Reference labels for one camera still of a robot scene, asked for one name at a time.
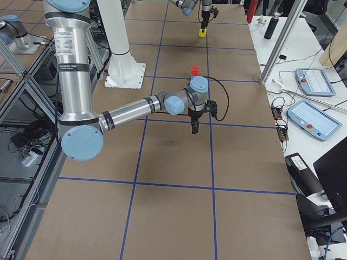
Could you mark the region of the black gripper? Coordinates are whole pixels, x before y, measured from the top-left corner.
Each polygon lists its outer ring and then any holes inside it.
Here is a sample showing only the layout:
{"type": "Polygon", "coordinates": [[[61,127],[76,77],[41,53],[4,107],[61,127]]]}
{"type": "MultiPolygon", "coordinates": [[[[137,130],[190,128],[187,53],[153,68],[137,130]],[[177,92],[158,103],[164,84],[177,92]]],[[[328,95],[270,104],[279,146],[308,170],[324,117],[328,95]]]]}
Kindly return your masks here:
{"type": "Polygon", "coordinates": [[[210,19],[210,11],[201,11],[202,21],[201,21],[201,29],[206,29],[208,26],[208,21],[210,19]]]}
{"type": "Polygon", "coordinates": [[[191,119],[192,134],[197,134],[199,131],[199,118],[203,115],[203,111],[196,111],[188,108],[188,116],[191,119]]]}

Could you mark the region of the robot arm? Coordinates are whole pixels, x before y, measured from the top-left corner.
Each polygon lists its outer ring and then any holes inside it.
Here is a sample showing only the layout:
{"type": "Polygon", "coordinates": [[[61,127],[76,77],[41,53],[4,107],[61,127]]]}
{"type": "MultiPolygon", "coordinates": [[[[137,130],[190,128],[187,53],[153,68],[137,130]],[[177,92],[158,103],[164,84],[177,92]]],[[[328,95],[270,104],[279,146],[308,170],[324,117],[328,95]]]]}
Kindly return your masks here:
{"type": "Polygon", "coordinates": [[[219,10],[212,5],[212,1],[203,0],[203,1],[197,1],[197,0],[168,0],[169,3],[172,3],[179,9],[181,9],[182,13],[186,16],[190,16],[197,4],[200,4],[202,2],[201,6],[201,17],[202,21],[200,21],[201,24],[201,30],[204,33],[207,30],[209,22],[216,18],[218,16],[219,10]]]}
{"type": "MultiPolygon", "coordinates": [[[[194,75],[178,93],[167,91],[142,98],[112,111],[96,113],[87,48],[90,29],[89,1],[44,1],[46,24],[54,33],[57,71],[60,80],[63,114],[61,147],[76,161],[96,157],[104,146],[104,133],[133,120],[166,110],[171,115],[188,111],[205,112],[209,84],[194,75]]],[[[131,55],[124,15],[119,1],[99,1],[98,8],[106,32],[111,60],[106,87],[139,89],[146,65],[131,55]]]]}

